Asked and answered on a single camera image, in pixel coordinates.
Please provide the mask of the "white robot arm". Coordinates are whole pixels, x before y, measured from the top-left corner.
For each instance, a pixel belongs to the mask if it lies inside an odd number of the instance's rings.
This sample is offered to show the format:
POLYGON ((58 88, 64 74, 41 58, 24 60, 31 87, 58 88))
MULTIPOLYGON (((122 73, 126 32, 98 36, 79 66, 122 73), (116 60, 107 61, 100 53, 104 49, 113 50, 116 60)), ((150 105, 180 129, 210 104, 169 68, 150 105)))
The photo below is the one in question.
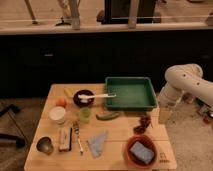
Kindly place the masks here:
POLYGON ((174 65, 165 72, 166 84, 158 95, 160 124, 165 124, 185 93, 213 107, 213 82, 203 79, 198 64, 174 65))

